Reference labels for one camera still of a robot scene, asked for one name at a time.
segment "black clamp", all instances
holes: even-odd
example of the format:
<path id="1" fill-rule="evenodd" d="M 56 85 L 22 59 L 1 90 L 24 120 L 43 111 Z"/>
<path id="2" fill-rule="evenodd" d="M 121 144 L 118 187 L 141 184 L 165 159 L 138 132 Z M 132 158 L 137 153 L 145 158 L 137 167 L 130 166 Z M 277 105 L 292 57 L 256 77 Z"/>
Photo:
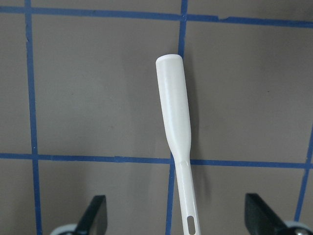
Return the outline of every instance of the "black clamp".
<path id="1" fill-rule="evenodd" d="M 107 226 L 106 197 L 104 195 L 94 196 L 76 229 L 59 235 L 104 235 Z"/>
<path id="2" fill-rule="evenodd" d="M 246 194 L 245 224 L 251 235 L 313 235 L 300 224 L 288 227 L 256 193 Z"/>

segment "white plastic part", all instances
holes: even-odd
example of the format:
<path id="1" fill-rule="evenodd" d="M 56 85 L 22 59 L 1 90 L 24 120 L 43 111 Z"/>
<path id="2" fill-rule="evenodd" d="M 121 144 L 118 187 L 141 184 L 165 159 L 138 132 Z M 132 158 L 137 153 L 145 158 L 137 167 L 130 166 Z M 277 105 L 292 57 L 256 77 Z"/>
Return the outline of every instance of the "white plastic part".
<path id="1" fill-rule="evenodd" d="M 50 233 L 50 235 L 59 235 L 61 233 L 65 233 L 65 232 L 73 232 L 76 229 L 77 224 L 66 224 L 63 226 L 60 226 L 56 229 L 54 229 L 52 231 L 52 233 Z"/>
<path id="2" fill-rule="evenodd" d="M 191 128 L 182 58 L 159 57 L 156 73 L 166 138 L 175 161 L 184 235 L 201 235 L 190 167 Z"/>
<path id="3" fill-rule="evenodd" d="M 299 228 L 303 228 L 303 229 L 306 229 L 306 230 L 313 232 L 311 228 L 309 228 L 307 225 L 305 225 L 303 223 L 300 223 L 297 221 L 284 221 L 284 222 L 288 228 L 299 227 Z"/>

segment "blue tape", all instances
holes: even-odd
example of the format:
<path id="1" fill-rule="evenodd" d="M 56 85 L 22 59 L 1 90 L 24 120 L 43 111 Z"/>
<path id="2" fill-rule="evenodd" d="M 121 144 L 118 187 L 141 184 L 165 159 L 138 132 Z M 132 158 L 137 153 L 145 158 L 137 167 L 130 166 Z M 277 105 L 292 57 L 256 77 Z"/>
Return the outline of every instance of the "blue tape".
<path id="1" fill-rule="evenodd" d="M 26 159 L 26 160 L 65 161 L 65 162 L 73 161 L 73 162 L 171 164 L 171 159 L 169 158 L 137 158 L 120 156 L 101 157 L 101 156 L 33 155 L 33 154 L 0 153 L 0 159 Z M 191 159 L 190 162 L 192 165 L 313 169 L 312 163 L 250 162 L 250 161 L 224 161 L 224 160 L 198 160 L 198 159 Z"/>
<path id="2" fill-rule="evenodd" d="M 33 160 L 33 184 L 34 184 L 34 200 L 35 200 L 36 230 L 37 230 L 37 235 L 42 235 L 42 221 L 41 221 L 40 184 L 39 184 L 39 166 L 38 166 L 38 160 Z"/>
<path id="3" fill-rule="evenodd" d="M 223 161 L 223 160 L 190 160 L 192 165 L 216 166 L 245 166 L 245 167 L 272 167 L 306 169 L 312 167 L 306 163 L 278 163 L 278 162 L 250 162 L 250 161 Z"/>
<path id="4" fill-rule="evenodd" d="M 185 51 L 185 36 L 186 36 L 186 27 L 187 27 L 187 9 L 188 9 L 188 0 L 181 1 L 181 20 L 179 24 L 179 42 L 178 42 L 178 55 L 184 58 Z"/>
<path id="5" fill-rule="evenodd" d="M 0 6 L 1 13 L 25 13 L 24 7 L 16 7 L 16 6 Z"/>
<path id="6" fill-rule="evenodd" d="M 107 162 L 107 163 L 150 163 L 170 164 L 171 159 L 167 158 L 136 158 L 136 157 L 96 157 L 96 156 L 58 156 L 38 155 L 39 160 L 48 161 L 79 161 L 79 162 Z"/>
<path id="7" fill-rule="evenodd" d="M 169 173 L 169 177 L 168 177 L 165 235 L 171 235 L 174 184 L 175 184 L 175 164 L 174 164 L 173 155 L 171 153 L 170 173 Z"/>
<path id="8" fill-rule="evenodd" d="M 108 10 L 83 10 L 59 8 L 32 8 L 32 14 L 62 15 L 62 16 L 87 16 L 87 17 L 119 17 L 135 19 L 179 21 L 181 16 L 176 14 L 135 12 L 135 11 L 108 11 Z"/>
<path id="9" fill-rule="evenodd" d="M 244 18 L 244 17 L 228 17 L 226 19 L 219 19 L 218 16 L 207 15 L 187 15 L 188 21 L 198 22 L 214 22 L 214 23 L 229 23 L 229 24 L 255 24 L 255 25 L 271 25 L 283 27 L 298 27 L 298 28 L 313 28 L 313 22 L 307 21 L 288 21 L 288 20 L 274 20 L 274 19 L 258 19 L 258 18 Z"/>
<path id="10" fill-rule="evenodd" d="M 311 129 L 311 136 L 310 136 L 309 147 L 308 147 L 308 152 L 307 152 L 307 159 L 306 159 L 307 165 L 311 165 L 311 166 L 312 166 L 312 163 L 311 163 L 311 161 L 312 161 L 312 153 L 313 153 L 313 126 L 312 126 L 312 129 Z M 301 188 L 300 188 L 297 208 L 296 208 L 295 215 L 294 215 L 294 220 L 295 221 L 299 221 L 300 216 L 301 216 L 301 211 L 302 211 L 302 207 L 303 207 L 305 192 L 306 192 L 307 185 L 308 185 L 310 168 L 312 168 L 312 167 L 308 167 L 305 170 L 304 176 L 302 178 L 302 183 L 301 183 Z"/>
<path id="11" fill-rule="evenodd" d="M 37 152 L 36 103 L 35 103 L 33 37 L 32 37 L 32 19 L 31 18 L 32 18 L 31 14 L 29 14 L 29 13 L 25 14 L 31 152 L 32 152 L 32 154 L 37 154 L 38 152 Z"/>
<path id="12" fill-rule="evenodd" d="M 36 156 L 37 150 L 37 125 L 36 125 L 36 103 L 35 103 L 35 81 L 34 81 L 34 62 L 33 62 L 33 36 L 32 36 L 32 16 L 31 0 L 25 0 L 25 24 L 26 24 L 26 53 L 27 53 L 27 78 L 28 78 L 28 98 L 29 98 L 29 116 L 30 116 L 30 135 L 31 152 L 34 157 L 33 163 L 33 186 L 36 216 L 37 235 L 42 234 L 41 206 L 40 206 L 40 185 L 39 185 L 39 167 Z"/>

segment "blue grid line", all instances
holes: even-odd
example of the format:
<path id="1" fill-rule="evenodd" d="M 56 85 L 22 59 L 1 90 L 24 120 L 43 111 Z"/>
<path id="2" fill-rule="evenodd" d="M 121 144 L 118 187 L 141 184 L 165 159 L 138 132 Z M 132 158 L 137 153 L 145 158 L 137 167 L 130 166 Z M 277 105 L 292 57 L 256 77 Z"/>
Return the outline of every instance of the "blue grid line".
<path id="1" fill-rule="evenodd" d="M 306 159 L 306 163 L 308 165 L 312 161 L 312 154 L 313 154 L 313 126 L 311 129 L 311 136 L 310 136 L 309 147 L 308 147 L 308 152 L 307 152 L 307 159 Z M 294 215 L 295 221 L 299 221 L 300 216 L 301 216 L 301 211 L 302 211 L 303 202 L 304 202 L 304 196 L 305 196 L 305 192 L 306 192 L 307 185 L 308 185 L 309 172 L 310 172 L 310 167 L 305 169 L 305 172 L 304 172 L 304 175 L 302 178 L 297 208 L 296 208 L 295 215 Z"/>
<path id="2" fill-rule="evenodd" d="M 198 22 L 214 22 L 214 23 L 232 23 L 232 24 L 254 24 L 254 25 L 270 25 L 282 27 L 297 27 L 297 28 L 313 28 L 313 22 L 309 21 L 288 21 L 275 19 L 259 19 L 259 18 L 245 18 L 245 17 L 228 17 L 226 19 L 219 19 L 218 16 L 209 15 L 187 15 L 188 21 Z"/>
<path id="3" fill-rule="evenodd" d="M 187 8 L 188 8 L 188 0 L 181 0 L 181 16 L 182 16 L 182 19 L 181 19 L 180 24 L 179 24 L 178 55 L 180 55 L 182 58 L 184 58 L 184 51 L 185 51 Z"/>
<path id="4" fill-rule="evenodd" d="M 181 18 L 180 15 L 166 14 L 166 13 L 59 9 L 59 8 L 32 8 L 32 14 L 86 16 L 86 17 L 119 17 L 119 18 L 135 18 L 135 19 L 168 20 L 168 21 L 179 21 Z"/>
<path id="5" fill-rule="evenodd" d="M 144 164 L 171 164 L 170 158 L 138 158 L 138 157 L 105 157 L 105 156 L 71 156 L 71 155 L 33 155 L 0 153 L 0 159 L 24 159 L 42 161 L 64 162 L 108 162 L 108 163 L 144 163 Z M 228 160 L 200 160 L 191 159 L 191 165 L 207 166 L 235 166 L 235 167 L 268 167 L 313 169 L 312 163 L 284 163 L 284 162 L 254 162 L 254 161 L 228 161 Z"/>
<path id="6" fill-rule="evenodd" d="M 190 160 L 192 165 L 242 166 L 242 167 L 269 167 L 269 168 L 311 168 L 310 163 L 280 163 L 280 162 L 253 162 L 253 161 L 225 161 L 225 160 Z"/>
<path id="7" fill-rule="evenodd" d="M 27 55 L 27 79 L 28 79 L 28 97 L 29 97 L 29 117 L 30 117 L 30 135 L 31 152 L 35 157 L 33 164 L 33 187 L 35 201 L 36 231 L 37 235 L 42 234 L 41 205 L 40 205 L 40 184 L 39 184 L 39 166 L 37 150 L 37 125 L 36 125 L 36 103 L 35 103 L 35 81 L 34 81 L 34 63 L 33 63 L 33 36 L 32 36 L 32 15 L 28 12 L 31 9 L 31 0 L 25 0 L 25 32 L 26 32 L 26 55 Z"/>
<path id="8" fill-rule="evenodd" d="M 154 20 L 170 20 L 170 21 L 196 21 L 196 22 L 213 22 L 213 23 L 229 23 L 229 24 L 251 24 L 263 26 L 281 26 L 281 27 L 297 27 L 297 28 L 313 28 L 313 22 L 310 21 L 294 21 L 294 20 L 277 20 L 277 19 L 260 19 L 245 17 L 228 17 L 220 19 L 218 16 L 212 15 L 183 15 L 154 13 L 154 12 L 136 12 L 136 11 L 110 11 L 110 10 L 84 10 L 84 9 L 62 9 L 62 8 L 40 8 L 32 7 L 25 9 L 23 7 L 0 6 L 0 13 L 25 13 L 41 14 L 41 15 L 63 15 L 63 16 L 86 16 L 86 17 L 119 17 L 119 18 L 135 18 L 135 19 L 154 19 Z"/>
<path id="9" fill-rule="evenodd" d="M 18 6 L 0 6 L 0 12 L 1 13 L 19 13 L 24 14 L 25 8 L 24 7 L 18 7 Z"/>
<path id="10" fill-rule="evenodd" d="M 173 198 L 174 198 L 174 184 L 175 184 L 175 164 L 174 164 L 173 155 L 171 153 L 171 164 L 170 164 L 170 172 L 169 172 L 169 177 L 168 177 L 165 235 L 170 235 L 171 234 Z"/>

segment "gray background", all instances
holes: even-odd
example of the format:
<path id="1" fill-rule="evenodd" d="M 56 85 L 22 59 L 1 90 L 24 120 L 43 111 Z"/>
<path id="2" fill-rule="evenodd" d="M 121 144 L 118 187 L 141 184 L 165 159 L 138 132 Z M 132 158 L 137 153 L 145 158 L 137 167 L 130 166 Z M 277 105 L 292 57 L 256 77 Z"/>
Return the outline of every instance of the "gray background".
<path id="1" fill-rule="evenodd" d="M 180 14 L 179 0 L 33 0 L 34 7 Z M 195 1 L 189 14 L 313 20 L 311 0 Z M 0 0 L 3 6 L 23 1 Z M 155 60 L 177 53 L 179 21 L 33 15 L 43 234 L 76 223 L 106 194 L 107 235 L 165 233 L 170 158 Z M 184 66 L 191 158 L 304 163 L 313 120 L 311 28 L 187 22 Z M 0 13 L 0 153 L 31 154 L 24 14 Z M 245 234 L 244 196 L 259 193 L 293 220 L 303 169 L 192 166 L 202 234 Z M 31 160 L 0 159 L 0 234 L 36 233 Z M 313 227 L 309 175 L 301 221 Z M 172 235 L 182 234 L 177 185 Z"/>

